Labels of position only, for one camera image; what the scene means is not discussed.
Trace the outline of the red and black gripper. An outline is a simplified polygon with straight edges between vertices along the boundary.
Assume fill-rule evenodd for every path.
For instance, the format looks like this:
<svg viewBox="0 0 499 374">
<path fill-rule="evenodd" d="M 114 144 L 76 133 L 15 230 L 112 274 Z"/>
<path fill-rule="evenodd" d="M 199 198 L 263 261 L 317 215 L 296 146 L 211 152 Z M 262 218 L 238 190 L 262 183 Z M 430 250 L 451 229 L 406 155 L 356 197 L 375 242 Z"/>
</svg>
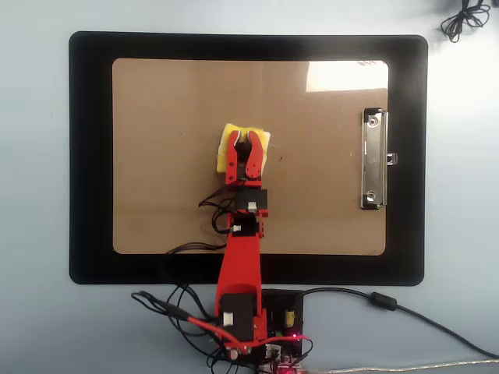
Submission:
<svg viewBox="0 0 499 374">
<path fill-rule="evenodd" d="M 251 150 L 246 164 L 238 162 L 238 152 L 235 146 L 239 137 L 239 130 L 229 134 L 225 172 L 226 185 L 234 193 L 234 209 L 241 213 L 267 217 L 268 191 L 262 187 L 264 150 L 260 137 L 254 131 L 247 133 Z"/>
</svg>

